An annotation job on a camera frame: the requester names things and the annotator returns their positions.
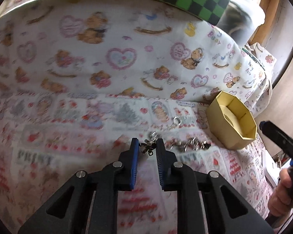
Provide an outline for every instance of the octagonal box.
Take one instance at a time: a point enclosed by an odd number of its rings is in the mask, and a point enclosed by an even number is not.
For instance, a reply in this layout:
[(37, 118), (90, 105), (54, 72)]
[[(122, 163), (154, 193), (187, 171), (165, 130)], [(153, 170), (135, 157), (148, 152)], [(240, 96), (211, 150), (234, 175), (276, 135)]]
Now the octagonal box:
[(234, 95), (221, 91), (206, 110), (211, 132), (231, 150), (256, 138), (257, 126), (249, 109)]

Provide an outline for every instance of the white bucket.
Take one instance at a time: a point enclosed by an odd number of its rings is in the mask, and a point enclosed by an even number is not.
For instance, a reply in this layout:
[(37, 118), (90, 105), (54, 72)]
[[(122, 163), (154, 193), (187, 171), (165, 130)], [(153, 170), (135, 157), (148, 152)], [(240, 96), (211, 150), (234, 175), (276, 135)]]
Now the white bucket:
[(253, 0), (230, 0), (217, 27), (242, 48), (257, 27), (265, 22), (265, 12)]

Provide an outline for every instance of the yellow duck print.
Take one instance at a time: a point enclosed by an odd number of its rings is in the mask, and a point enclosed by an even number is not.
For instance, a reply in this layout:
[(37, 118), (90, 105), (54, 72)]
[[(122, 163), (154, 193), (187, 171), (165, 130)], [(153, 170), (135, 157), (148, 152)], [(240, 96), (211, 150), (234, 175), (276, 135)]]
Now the yellow duck print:
[(242, 67), (242, 63), (241, 63), (241, 62), (238, 62), (238, 63), (234, 66), (235, 70), (239, 70), (241, 67)]
[(189, 22), (184, 32), (189, 37), (193, 37), (195, 35), (195, 29), (196, 27), (191, 22)]

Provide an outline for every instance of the triangular cutout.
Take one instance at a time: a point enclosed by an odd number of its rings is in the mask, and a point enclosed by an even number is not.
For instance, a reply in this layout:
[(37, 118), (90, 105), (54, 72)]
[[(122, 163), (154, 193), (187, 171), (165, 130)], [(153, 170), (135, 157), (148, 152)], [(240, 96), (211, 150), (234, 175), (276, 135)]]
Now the triangular cutout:
[(239, 201), (239, 199), (226, 187), (220, 188), (222, 196), (224, 197), (229, 216), (235, 219), (239, 216), (247, 214), (247, 208)]
[(69, 187), (65, 193), (61, 195), (61, 197), (54, 202), (50, 208), (47, 209), (46, 213), (48, 215), (55, 216), (59, 219), (63, 219), (66, 214), (66, 210), (68, 208), (69, 202), (71, 200), (71, 196), (73, 195), (74, 187)]

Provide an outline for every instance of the bucket lid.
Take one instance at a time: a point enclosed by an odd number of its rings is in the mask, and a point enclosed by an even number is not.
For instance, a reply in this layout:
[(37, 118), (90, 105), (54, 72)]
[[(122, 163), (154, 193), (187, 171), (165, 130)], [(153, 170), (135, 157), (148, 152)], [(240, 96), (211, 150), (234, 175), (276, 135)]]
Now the bucket lid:
[(265, 12), (253, 0), (231, 0), (238, 5), (252, 19), (255, 25), (262, 25), (265, 22)]

